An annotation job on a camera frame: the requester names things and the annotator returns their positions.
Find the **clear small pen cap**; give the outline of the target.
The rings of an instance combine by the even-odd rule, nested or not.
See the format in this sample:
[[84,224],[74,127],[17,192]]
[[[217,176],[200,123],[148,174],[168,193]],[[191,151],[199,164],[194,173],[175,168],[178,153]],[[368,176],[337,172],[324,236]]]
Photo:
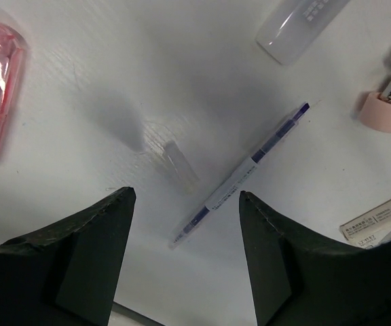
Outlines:
[[174,141],[169,141],[164,145],[162,159],[174,182],[183,191],[190,194],[196,189],[200,179]]

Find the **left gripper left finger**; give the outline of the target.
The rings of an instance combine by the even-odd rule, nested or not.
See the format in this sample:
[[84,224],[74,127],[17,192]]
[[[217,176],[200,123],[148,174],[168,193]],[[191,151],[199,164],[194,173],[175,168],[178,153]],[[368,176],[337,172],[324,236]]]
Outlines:
[[0,244],[0,325],[106,325],[135,191]]

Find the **grey highlighter orange cap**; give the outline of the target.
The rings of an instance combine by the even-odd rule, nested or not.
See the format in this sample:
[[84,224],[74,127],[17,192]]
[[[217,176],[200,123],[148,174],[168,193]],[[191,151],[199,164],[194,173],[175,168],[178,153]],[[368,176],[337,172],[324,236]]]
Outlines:
[[283,1],[262,24],[256,42],[281,65],[290,65],[348,3],[348,0]]

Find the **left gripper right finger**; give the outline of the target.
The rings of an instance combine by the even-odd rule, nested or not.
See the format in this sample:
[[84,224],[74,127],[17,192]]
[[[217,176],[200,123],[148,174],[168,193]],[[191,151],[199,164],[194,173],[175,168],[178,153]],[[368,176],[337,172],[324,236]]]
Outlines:
[[258,325],[391,325],[391,241],[353,247],[250,192],[239,214]]

